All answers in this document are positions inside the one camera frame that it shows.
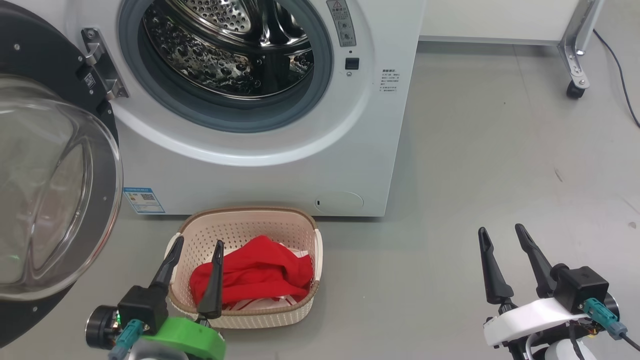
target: stainless steel drum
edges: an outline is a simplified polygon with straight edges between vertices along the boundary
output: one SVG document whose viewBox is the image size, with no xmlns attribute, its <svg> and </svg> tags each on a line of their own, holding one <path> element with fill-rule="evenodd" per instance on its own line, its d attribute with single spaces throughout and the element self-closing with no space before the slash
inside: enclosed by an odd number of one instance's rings
<svg viewBox="0 0 640 360">
<path fill-rule="evenodd" d="M 269 97 L 313 71 L 304 30 L 274 0 L 156 0 L 143 25 L 175 72 L 225 97 Z"/>
</svg>

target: plastic basket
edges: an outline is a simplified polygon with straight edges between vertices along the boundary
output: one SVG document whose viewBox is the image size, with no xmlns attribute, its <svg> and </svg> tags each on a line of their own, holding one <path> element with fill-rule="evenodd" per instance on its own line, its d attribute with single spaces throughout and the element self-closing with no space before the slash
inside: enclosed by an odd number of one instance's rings
<svg viewBox="0 0 640 360">
<path fill-rule="evenodd" d="M 260 329 L 291 325 L 304 319 L 311 310 L 314 295 L 320 286 L 322 236 L 313 218 L 300 210 L 289 208 L 227 208 L 203 211 L 189 217 L 171 238 L 166 250 L 168 253 L 178 236 L 184 237 L 182 254 L 173 269 L 169 286 L 169 299 L 173 306 L 195 319 L 196 306 L 189 288 L 193 270 L 211 260 L 218 240 L 225 242 L 225 249 L 238 249 L 258 235 L 269 236 L 289 248 L 308 251 L 314 268 L 309 294 L 293 306 L 265 310 L 224 310 L 222 317 L 209 320 L 209 323 L 221 329 Z"/>
</svg>

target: red garment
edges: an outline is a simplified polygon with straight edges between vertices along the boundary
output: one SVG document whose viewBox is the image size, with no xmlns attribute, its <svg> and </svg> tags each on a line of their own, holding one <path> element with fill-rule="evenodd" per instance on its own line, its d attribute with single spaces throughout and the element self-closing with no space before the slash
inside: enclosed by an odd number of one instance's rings
<svg viewBox="0 0 640 360">
<path fill-rule="evenodd" d="M 211 276 L 212 265 L 198 266 L 189 285 L 199 304 Z M 222 303 L 292 295 L 296 301 L 309 293 L 314 271 L 309 255 L 298 258 L 289 249 L 260 235 L 225 256 L 222 277 Z"/>
</svg>

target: blue connector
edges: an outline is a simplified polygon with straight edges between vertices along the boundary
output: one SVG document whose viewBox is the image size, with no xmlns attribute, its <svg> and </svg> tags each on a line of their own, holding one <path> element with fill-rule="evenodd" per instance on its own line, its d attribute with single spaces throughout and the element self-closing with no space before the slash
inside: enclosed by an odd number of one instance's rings
<svg viewBox="0 0 640 360">
<path fill-rule="evenodd" d="M 109 360 L 123 360 L 129 349 L 140 339 L 145 324 L 140 320 L 131 320 L 116 340 L 116 346 L 109 351 Z"/>
<path fill-rule="evenodd" d="M 627 327 L 618 321 L 618 317 L 607 309 L 603 303 L 596 298 L 590 298 L 582 304 L 582 310 L 593 321 L 602 325 L 614 340 L 622 339 L 620 334 L 627 333 Z"/>
</svg>

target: gray floor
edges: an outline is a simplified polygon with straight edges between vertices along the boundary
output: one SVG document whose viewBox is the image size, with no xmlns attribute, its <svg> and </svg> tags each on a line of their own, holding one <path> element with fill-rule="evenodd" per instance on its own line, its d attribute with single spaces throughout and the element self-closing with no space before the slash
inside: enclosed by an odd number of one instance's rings
<svg viewBox="0 0 640 360">
<path fill-rule="evenodd" d="M 597 28 L 640 112 L 638 18 L 637 0 L 608 0 Z M 323 285 L 308 318 L 226 331 L 227 358 L 510 359 L 484 343 L 482 323 L 497 306 L 484 301 L 477 229 L 489 230 L 514 301 L 525 304 L 535 284 L 517 222 L 552 263 L 604 275 L 640 340 L 640 129 L 604 48 L 592 41 L 581 60 L 591 88 L 571 101 L 555 49 L 420 44 L 387 216 L 322 221 Z M 0 357 L 104 359 L 84 344 L 87 316 L 148 282 L 182 220 L 124 205 L 98 261 Z M 600 359 L 637 357 L 606 334 L 586 343 Z"/>
</svg>

